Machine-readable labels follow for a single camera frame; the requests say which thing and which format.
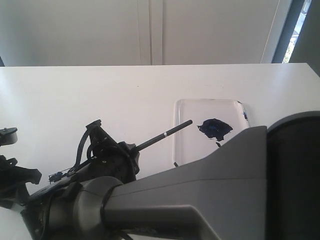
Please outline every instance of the white table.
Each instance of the white table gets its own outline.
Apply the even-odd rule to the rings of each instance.
[[[142,143],[173,127],[179,99],[242,102],[251,126],[320,110],[320,78],[304,63],[240,65],[0,68],[0,129],[18,128],[18,142],[0,154],[48,175],[71,167],[85,126],[101,119],[116,140]],[[173,168],[172,138],[140,154],[143,178]],[[1,239],[27,240],[18,213],[0,209]]]

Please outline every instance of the transparent tray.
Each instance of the transparent tray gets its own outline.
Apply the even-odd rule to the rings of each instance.
[[[193,124],[174,134],[173,162],[179,166],[202,159],[249,127],[244,106],[236,100],[182,99],[175,124]]]

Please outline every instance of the black metal rod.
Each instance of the black metal rod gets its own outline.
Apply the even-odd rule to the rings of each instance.
[[[181,123],[180,125],[175,126],[174,128],[172,128],[172,129],[170,129],[170,130],[168,130],[158,136],[155,136],[154,138],[151,138],[150,140],[145,141],[144,143],[141,143],[140,145],[134,147],[132,149],[132,151],[139,152],[139,151],[151,146],[152,144],[155,144],[155,143],[159,142],[160,140],[170,136],[171,134],[174,134],[174,133],[178,132],[179,130],[184,129],[185,127],[187,127],[191,124],[192,124],[192,120]]]

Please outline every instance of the black rod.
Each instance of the black rod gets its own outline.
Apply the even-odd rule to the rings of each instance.
[[[150,140],[145,141],[144,143],[141,143],[140,145],[134,147],[132,149],[132,151],[139,152],[139,151],[149,147],[150,145],[155,144],[155,143],[159,142],[160,140],[170,136],[171,134],[174,134],[174,133],[178,132],[179,130],[184,129],[185,127],[187,127],[191,124],[192,124],[192,120],[188,120],[184,123],[181,123],[180,125],[175,126],[174,128],[172,128],[172,129],[170,129],[170,130],[168,130],[158,136],[155,136],[154,138],[151,138]]]

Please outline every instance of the white wall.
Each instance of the white wall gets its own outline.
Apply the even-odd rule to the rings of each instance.
[[[270,63],[292,0],[0,0],[6,66]]]

